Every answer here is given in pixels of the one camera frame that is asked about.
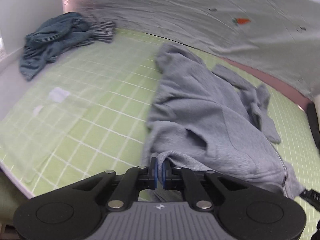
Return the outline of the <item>grey zip hoodie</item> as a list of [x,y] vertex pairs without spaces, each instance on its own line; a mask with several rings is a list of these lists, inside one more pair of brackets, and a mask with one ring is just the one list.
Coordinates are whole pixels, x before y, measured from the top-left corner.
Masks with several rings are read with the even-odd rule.
[[209,70],[176,43],[156,56],[162,74],[146,126],[142,164],[152,157],[193,171],[214,170],[288,198],[304,191],[292,165],[282,159],[270,94],[222,65]]

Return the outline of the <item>green grid cutting mat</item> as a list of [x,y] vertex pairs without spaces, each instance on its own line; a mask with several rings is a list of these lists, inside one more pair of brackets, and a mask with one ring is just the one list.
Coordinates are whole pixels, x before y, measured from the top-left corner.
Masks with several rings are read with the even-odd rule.
[[24,84],[1,120],[1,168],[27,198],[142,163],[166,42],[120,29],[111,44],[72,49]]

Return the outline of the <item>folded black garment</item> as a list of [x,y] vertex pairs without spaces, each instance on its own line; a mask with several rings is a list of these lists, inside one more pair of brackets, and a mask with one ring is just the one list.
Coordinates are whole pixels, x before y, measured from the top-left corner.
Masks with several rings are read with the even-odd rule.
[[308,123],[309,123],[313,140],[315,142],[316,147],[319,150],[319,143],[320,143],[319,123],[318,123],[316,107],[313,102],[307,105],[306,114],[308,117]]

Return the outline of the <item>large white paper label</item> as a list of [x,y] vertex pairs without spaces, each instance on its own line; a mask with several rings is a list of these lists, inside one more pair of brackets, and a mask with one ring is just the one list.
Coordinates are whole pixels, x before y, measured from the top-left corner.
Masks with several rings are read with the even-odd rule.
[[68,96],[70,92],[64,90],[60,87],[55,87],[49,92],[48,99],[52,100],[53,102],[61,103],[63,102]]

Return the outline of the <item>small white paper label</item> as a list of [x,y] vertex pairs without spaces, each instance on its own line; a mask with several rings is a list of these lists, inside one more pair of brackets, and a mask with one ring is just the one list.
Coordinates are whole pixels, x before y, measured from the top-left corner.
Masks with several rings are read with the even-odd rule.
[[41,110],[44,108],[43,105],[38,105],[33,109],[33,116],[37,116],[39,115],[39,113],[41,112]]

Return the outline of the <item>checkered plaid shirt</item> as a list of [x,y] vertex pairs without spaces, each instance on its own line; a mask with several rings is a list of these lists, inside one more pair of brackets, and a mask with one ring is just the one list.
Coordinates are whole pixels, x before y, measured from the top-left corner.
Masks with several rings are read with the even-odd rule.
[[112,43],[116,32],[116,23],[113,21],[91,23],[90,32],[94,40]]

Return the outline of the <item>blue denim garment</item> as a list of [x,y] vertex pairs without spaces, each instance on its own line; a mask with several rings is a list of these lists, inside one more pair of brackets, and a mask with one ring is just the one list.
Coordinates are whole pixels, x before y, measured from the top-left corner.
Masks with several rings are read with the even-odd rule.
[[68,12],[51,18],[25,37],[20,73],[31,81],[62,53],[93,42],[91,24],[80,13]]

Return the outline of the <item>grey printed backdrop sheet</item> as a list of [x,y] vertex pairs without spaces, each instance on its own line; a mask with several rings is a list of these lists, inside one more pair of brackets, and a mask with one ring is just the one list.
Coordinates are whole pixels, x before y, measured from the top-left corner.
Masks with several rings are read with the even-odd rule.
[[319,94],[319,0],[65,0],[90,20],[164,37]]

